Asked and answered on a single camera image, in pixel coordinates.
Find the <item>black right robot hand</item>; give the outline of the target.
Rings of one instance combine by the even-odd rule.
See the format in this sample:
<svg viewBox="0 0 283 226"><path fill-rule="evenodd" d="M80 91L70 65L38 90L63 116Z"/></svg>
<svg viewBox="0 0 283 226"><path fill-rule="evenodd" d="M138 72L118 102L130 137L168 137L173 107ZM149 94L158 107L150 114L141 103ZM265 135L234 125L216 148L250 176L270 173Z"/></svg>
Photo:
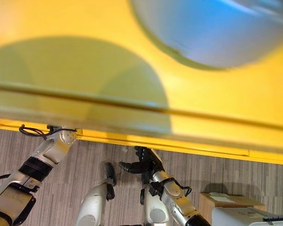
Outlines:
<svg viewBox="0 0 283 226"><path fill-rule="evenodd" d="M153 149L144 146L135 146L134 149L139 161L132 163L120 161L118 165L121 169L132 174L148 172L150 179L156 172L165 171L161 158Z"/></svg>

